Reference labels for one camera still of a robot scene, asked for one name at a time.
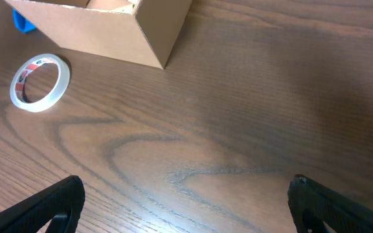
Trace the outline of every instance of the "brown box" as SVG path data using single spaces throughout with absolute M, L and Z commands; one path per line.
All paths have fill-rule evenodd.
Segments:
M 5 1 L 60 47 L 163 69 L 192 0 Z

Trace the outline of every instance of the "black object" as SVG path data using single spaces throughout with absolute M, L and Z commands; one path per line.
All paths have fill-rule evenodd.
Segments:
M 72 175 L 0 213 L 0 232 L 73 233 L 83 210 L 85 192 Z
M 298 233 L 373 233 L 373 211 L 303 176 L 295 175 L 288 190 L 289 207 Z

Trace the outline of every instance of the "blue object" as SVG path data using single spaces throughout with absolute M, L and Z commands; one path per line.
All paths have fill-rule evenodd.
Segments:
M 31 32 L 36 29 L 36 26 L 34 26 L 30 21 L 24 18 L 16 10 L 12 10 L 12 15 L 14 17 L 14 23 L 16 25 L 16 28 L 20 32 L 27 33 L 27 32 Z

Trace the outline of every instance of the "brown wooden surface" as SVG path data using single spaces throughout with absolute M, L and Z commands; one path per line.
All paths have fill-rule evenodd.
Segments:
M 27 113 L 9 85 L 44 52 L 73 77 Z M 79 232 L 294 232 L 296 173 L 373 209 L 373 1 L 194 0 L 162 71 L 23 35 L 0 0 L 0 211 L 75 174 Z

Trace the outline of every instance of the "tape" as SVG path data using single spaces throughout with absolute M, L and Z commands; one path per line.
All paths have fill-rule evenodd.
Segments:
M 35 71 L 38 67 L 53 63 L 58 68 L 57 82 L 50 91 L 50 93 L 38 100 L 37 102 L 28 103 L 24 99 L 24 87 L 27 82 L 27 77 L 32 71 Z M 10 96 L 11 101 L 15 106 L 20 109 L 24 109 L 33 113 L 44 111 L 53 106 L 64 94 L 70 81 L 70 70 L 69 66 L 61 60 L 59 57 L 53 54 L 41 54 L 35 56 L 27 61 L 12 79 Z

